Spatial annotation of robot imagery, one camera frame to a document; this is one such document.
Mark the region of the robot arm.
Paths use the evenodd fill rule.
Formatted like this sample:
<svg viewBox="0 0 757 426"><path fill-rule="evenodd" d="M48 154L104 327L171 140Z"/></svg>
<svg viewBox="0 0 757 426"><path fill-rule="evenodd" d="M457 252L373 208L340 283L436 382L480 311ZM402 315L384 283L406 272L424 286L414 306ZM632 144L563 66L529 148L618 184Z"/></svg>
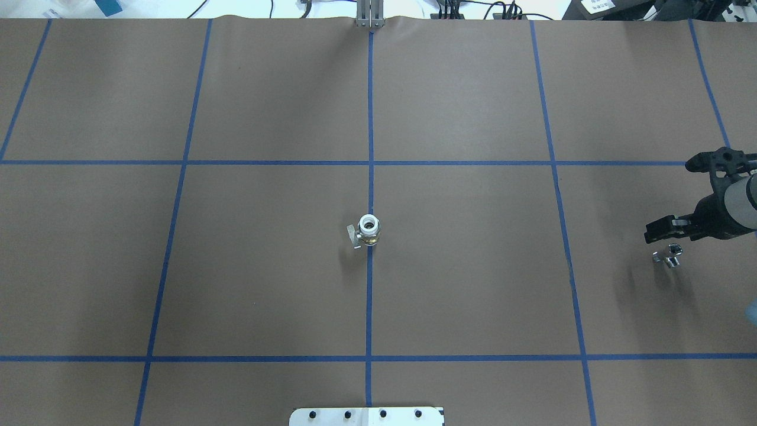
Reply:
<svg viewBox="0 0 757 426"><path fill-rule="evenodd" d="M710 178L712 193L689 215L666 215L645 226L643 239L652 244L669 239L730 240L756 229L755 175Z"/></svg>

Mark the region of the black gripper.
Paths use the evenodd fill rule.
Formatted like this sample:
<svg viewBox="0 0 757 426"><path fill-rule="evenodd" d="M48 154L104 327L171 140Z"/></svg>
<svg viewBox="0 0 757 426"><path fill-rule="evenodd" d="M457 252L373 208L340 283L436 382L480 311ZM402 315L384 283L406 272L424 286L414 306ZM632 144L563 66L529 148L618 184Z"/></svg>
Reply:
<svg viewBox="0 0 757 426"><path fill-rule="evenodd" d="M646 225L643 237L646 244L689 237L697 241L705 237L730 240L746 235L747 228L731 218L722 197L711 194L697 203L691 215L667 215Z"/></svg>

